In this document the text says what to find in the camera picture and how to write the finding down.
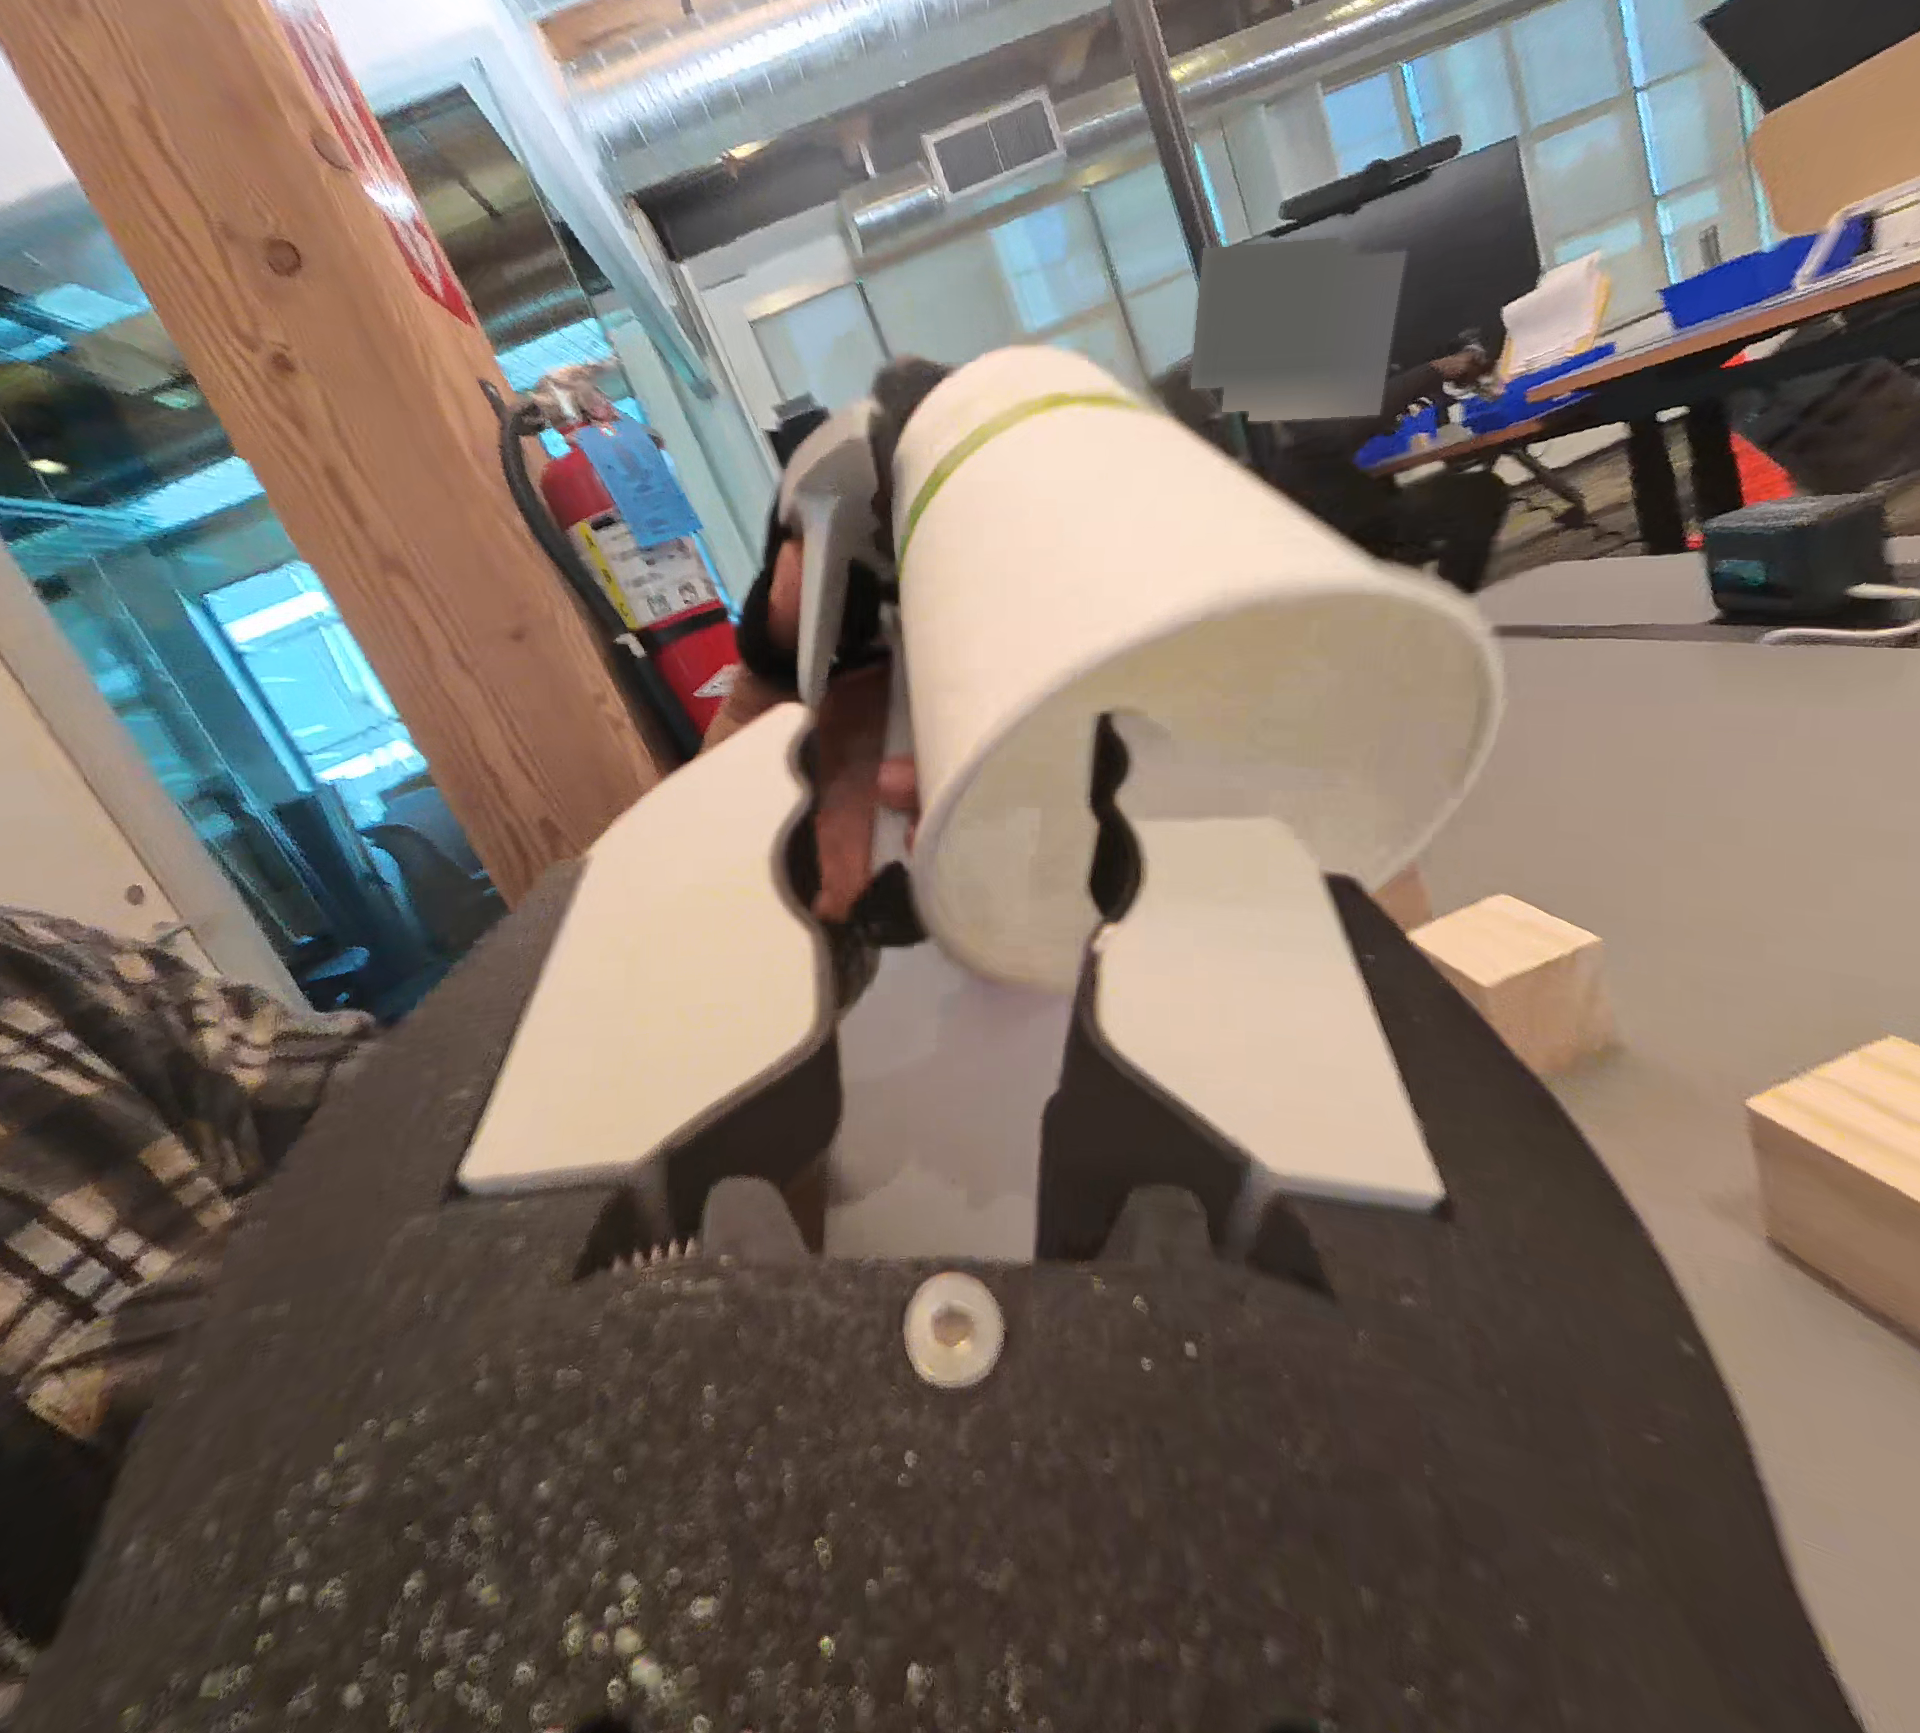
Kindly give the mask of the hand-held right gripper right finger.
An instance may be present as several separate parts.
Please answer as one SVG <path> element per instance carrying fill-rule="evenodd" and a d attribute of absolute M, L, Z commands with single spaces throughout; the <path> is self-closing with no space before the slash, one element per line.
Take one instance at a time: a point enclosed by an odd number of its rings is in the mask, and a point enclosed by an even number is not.
<path fill-rule="evenodd" d="M 1440 1212 L 1318 855 L 1270 796 L 1148 718 L 1091 730 L 1096 930 L 1062 1052 L 1062 1205 L 1177 1185 L 1202 1212 L 1282 1195 Z"/>

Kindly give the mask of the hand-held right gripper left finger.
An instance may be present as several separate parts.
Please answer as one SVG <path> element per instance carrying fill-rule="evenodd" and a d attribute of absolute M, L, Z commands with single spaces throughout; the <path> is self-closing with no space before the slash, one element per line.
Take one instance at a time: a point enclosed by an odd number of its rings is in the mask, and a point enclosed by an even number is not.
<path fill-rule="evenodd" d="M 585 855 L 461 1155 L 461 1189 L 657 1166 L 831 1042 L 831 957 L 786 879 L 791 701 L 642 796 Z"/>

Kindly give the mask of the black monitor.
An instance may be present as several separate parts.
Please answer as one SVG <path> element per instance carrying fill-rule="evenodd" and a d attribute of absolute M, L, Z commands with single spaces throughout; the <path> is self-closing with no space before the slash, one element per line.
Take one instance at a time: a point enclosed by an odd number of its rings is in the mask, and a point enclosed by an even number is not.
<path fill-rule="evenodd" d="M 1501 304 L 1543 276 L 1518 134 L 1461 149 L 1427 183 L 1282 238 L 1339 238 L 1355 253 L 1400 258 L 1392 371 L 1461 353 L 1467 345 L 1501 357 Z"/>

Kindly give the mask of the red pillar sign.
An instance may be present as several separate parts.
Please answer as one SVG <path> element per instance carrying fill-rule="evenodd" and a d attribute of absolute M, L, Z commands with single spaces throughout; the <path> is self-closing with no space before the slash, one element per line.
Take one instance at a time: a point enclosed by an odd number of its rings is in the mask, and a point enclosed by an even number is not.
<path fill-rule="evenodd" d="M 289 57 L 323 113 L 329 134 L 319 141 L 319 154 L 331 169 L 353 176 L 353 183 L 365 194 L 371 215 L 398 240 L 398 258 L 406 263 L 406 276 L 422 285 L 422 293 L 435 302 L 461 326 L 480 327 L 469 291 L 454 276 L 435 226 L 425 221 L 425 210 L 406 169 L 398 166 L 391 141 L 376 125 L 319 0 L 265 0 L 265 8 L 275 16 Z"/>

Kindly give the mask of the black webcam bar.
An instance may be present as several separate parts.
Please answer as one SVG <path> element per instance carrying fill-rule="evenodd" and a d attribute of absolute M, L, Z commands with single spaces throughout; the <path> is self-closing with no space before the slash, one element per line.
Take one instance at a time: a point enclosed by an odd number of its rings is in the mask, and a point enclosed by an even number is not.
<path fill-rule="evenodd" d="M 1370 161 L 1364 169 L 1290 194 L 1282 197 L 1282 221 L 1270 226 L 1270 238 L 1295 233 L 1295 226 L 1314 226 L 1325 218 L 1349 218 L 1399 189 L 1427 183 L 1440 166 L 1451 166 L 1461 154 L 1461 134 L 1440 134 L 1432 146 L 1415 146 L 1412 154 L 1389 154 L 1389 161 Z"/>

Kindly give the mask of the wooden-top desk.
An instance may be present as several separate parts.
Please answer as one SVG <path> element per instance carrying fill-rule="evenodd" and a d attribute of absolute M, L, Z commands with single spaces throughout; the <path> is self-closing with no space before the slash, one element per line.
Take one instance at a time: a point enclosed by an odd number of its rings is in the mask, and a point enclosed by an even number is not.
<path fill-rule="evenodd" d="M 1730 399 L 1787 376 L 1914 353 L 1920 258 L 1865 258 L 1767 304 L 1671 327 L 1643 349 L 1534 384 L 1537 410 L 1478 436 L 1400 448 L 1378 476 L 1485 470 L 1571 429 L 1623 429 L 1638 546 L 1686 551 L 1693 524 L 1742 508 Z"/>

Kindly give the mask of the white paper cup green band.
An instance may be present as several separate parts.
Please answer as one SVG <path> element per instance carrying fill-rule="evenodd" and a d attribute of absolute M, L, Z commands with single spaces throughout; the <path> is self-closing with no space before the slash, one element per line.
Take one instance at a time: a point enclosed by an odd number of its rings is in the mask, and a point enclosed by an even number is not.
<path fill-rule="evenodd" d="M 1100 718 L 1222 764 L 1364 890 L 1415 867 L 1501 734 L 1469 597 L 1357 551 L 1082 353 L 946 371 L 900 424 L 891 508 L 909 886 L 978 976 L 1079 976 Z"/>

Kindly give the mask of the red fire extinguisher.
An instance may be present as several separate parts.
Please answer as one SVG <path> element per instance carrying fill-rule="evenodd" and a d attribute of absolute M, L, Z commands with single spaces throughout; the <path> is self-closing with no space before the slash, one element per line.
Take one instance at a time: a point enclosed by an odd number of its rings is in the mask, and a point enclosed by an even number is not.
<path fill-rule="evenodd" d="M 692 759 L 733 678 L 733 613 L 706 533 L 665 546 L 628 535 L 570 436 L 631 410 L 613 408 L 585 370 L 567 370 L 537 399 L 485 384 L 485 401 L 516 518 L 611 648 L 625 690 L 665 734 L 672 759 Z"/>

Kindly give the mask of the person's left forearm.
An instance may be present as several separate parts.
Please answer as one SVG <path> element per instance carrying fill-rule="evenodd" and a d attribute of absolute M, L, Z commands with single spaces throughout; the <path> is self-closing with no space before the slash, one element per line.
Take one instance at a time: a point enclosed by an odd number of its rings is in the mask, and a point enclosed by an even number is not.
<path fill-rule="evenodd" d="M 115 1455 L 365 1013 L 44 909 L 0 926 L 4 1435 Z"/>

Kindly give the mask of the person's left hand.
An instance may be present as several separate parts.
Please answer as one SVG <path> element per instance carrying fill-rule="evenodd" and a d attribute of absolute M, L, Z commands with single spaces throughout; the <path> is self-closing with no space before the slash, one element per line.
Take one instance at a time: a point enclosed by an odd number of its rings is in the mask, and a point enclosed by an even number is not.
<path fill-rule="evenodd" d="M 776 518 L 765 533 L 765 568 L 738 606 L 733 678 L 706 727 L 706 751 L 797 699 L 797 622 L 809 556 L 801 535 Z M 920 817 L 920 776 L 909 753 L 885 747 L 891 727 L 891 645 L 880 585 L 854 568 L 848 583 L 834 654 L 813 721 L 815 776 L 815 890 L 813 913 L 848 926 L 877 879 L 880 811 Z"/>

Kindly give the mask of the white air vent grille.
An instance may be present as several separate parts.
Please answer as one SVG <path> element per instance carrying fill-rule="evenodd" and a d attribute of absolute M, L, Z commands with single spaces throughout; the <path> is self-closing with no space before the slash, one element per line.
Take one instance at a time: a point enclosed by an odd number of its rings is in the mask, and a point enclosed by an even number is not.
<path fill-rule="evenodd" d="M 925 134 L 925 166 L 946 201 L 978 197 L 1041 166 L 1062 161 L 1062 130 L 1042 86 Z"/>

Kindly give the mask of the cardboard box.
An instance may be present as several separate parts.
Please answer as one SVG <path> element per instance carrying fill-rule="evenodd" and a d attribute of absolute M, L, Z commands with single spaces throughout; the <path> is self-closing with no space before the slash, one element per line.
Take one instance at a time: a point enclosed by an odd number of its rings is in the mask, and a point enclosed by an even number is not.
<path fill-rule="evenodd" d="M 1745 141 L 1773 233 L 1802 238 L 1920 176 L 1920 39 L 1767 113 Z"/>

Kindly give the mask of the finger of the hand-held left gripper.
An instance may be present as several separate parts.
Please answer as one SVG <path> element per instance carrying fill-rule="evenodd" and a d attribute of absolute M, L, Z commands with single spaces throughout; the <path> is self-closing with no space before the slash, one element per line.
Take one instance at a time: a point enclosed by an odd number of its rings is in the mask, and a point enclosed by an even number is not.
<path fill-rule="evenodd" d="M 801 546 L 797 601 L 797 701 L 822 708 L 851 573 L 895 583 L 895 533 L 885 508 L 885 464 L 877 458 L 877 401 L 848 401 L 813 424 L 781 464 L 776 524 Z"/>

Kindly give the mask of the blue extinguisher tag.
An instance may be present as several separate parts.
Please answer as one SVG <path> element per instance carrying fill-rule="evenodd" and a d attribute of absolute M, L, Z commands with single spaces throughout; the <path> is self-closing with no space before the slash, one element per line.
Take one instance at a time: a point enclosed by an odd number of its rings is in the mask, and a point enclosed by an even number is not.
<path fill-rule="evenodd" d="M 613 410 L 611 420 L 585 420 L 576 424 L 570 445 L 585 448 L 639 546 L 701 535 L 701 511 L 692 508 L 657 436 L 639 417 Z"/>

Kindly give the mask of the black battery charger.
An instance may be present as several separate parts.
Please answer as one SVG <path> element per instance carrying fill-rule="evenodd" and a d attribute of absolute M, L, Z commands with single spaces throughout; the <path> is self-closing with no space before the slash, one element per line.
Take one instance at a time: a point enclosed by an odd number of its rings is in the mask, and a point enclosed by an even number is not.
<path fill-rule="evenodd" d="M 1728 619 L 1848 619 L 1856 585 L 1890 585 L 1878 492 L 1767 500 L 1700 524 L 1705 597 Z"/>

